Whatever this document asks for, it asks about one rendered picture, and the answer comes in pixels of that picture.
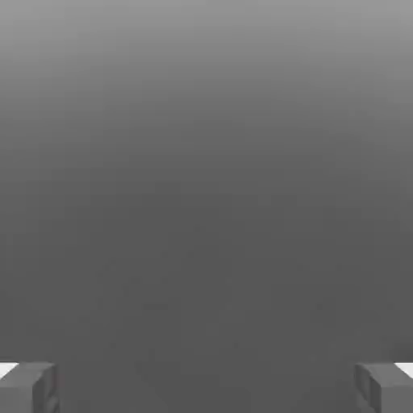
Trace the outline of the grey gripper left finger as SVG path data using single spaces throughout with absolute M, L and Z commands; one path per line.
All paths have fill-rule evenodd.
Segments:
M 0 413 L 60 413 L 58 365 L 0 362 Z

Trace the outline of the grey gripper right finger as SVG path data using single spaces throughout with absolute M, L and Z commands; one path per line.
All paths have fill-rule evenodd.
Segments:
M 358 413 L 413 413 L 413 362 L 357 363 Z

